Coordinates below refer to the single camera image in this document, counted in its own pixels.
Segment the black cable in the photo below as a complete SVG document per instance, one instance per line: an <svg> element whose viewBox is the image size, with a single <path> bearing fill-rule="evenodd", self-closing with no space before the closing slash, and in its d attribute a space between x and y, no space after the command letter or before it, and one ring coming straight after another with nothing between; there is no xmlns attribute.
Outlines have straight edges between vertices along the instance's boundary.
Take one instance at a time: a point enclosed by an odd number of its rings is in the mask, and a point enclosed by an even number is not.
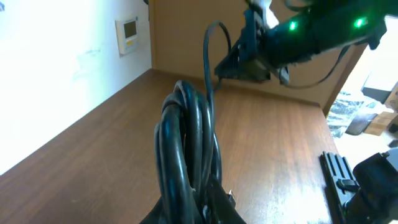
<svg viewBox="0 0 398 224"><path fill-rule="evenodd" d="M331 70L329 71L329 73L328 73L325 77L323 77L321 80L319 80L319 81L317 81L317 82L315 82L315 83L312 83L312 84L302 85L302 86L295 86L295 85L289 85L289 84L284 84L284 86L285 86L286 88L290 88L290 89L293 89L293 90L303 90L303 89L315 87L315 86L317 86L317 85L323 83L323 82L326 81L326 80L330 77L330 75L333 73L333 71L335 70L335 68L336 68L337 65L340 63L341 59L343 58L343 56L347 53L349 47L350 47L350 45L343 47L343 49L341 50L341 52L340 52L340 54L339 54L339 56L338 56L338 58L337 58L336 63L335 63L334 66L331 68Z"/></svg>
<svg viewBox="0 0 398 224"><path fill-rule="evenodd" d="M203 45L206 97L179 80L166 97L162 121L155 127L155 160L161 197L141 223L244 223L221 187L220 147L215 133L214 90L208 43L219 21L206 31Z"/></svg>

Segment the cardboard box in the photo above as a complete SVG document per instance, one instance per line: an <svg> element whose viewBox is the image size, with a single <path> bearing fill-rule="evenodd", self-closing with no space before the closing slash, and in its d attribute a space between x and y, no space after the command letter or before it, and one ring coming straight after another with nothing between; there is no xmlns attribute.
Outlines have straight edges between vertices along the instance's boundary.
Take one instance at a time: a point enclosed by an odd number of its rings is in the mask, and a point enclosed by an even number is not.
<svg viewBox="0 0 398 224"><path fill-rule="evenodd" d="M384 105L393 109L395 112L398 112L398 82L392 89L391 94L388 96L386 102L384 102Z"/></svg>
<svg viewBox="0 0 398 224"><path fill-rule="evenodd" d="M398 113L382 112L373 119L365 133L380 136L392 123L397 121L397 116Z"/></svg>

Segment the robotic arm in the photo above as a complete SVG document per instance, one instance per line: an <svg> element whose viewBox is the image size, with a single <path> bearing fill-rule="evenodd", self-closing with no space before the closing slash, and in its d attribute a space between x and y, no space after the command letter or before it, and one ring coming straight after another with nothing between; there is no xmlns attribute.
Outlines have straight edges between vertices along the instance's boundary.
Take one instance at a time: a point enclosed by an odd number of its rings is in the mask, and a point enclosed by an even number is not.
<svg viewBox="0 0 398 224"><path fill-rule="evenodd" d="M240 38L215 68L219 78L269 80L272 73L286 85L288 64L351 44L367 42L375 49L387 30L384 17L398 16L393 0L315 1L269 29L263 9L251 2L248 5Z"/></svg>

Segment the wall thermostat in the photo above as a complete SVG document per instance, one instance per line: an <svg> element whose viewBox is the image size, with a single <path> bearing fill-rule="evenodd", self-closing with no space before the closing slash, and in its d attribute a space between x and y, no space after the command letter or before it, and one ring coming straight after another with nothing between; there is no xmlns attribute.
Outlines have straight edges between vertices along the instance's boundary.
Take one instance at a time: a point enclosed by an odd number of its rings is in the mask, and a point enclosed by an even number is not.
<svg viewBox="0 0 398 224"><path fill-rule="evenodd" d="M126 21L115 21L119 53L128 54L138 45L138 17Z"/></svg>

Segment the white wall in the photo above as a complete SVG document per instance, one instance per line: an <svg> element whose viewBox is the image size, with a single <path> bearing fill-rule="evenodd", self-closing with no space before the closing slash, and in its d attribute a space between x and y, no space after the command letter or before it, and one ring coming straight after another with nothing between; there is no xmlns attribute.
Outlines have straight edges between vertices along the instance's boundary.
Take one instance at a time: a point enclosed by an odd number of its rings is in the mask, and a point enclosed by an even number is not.
<svg viewBox="0 0 398 224"><path fill-rule="evenodd" d="M0 175L148 70L142 0L0 0ZM119 58L115 19L139 17Z"/></svg>

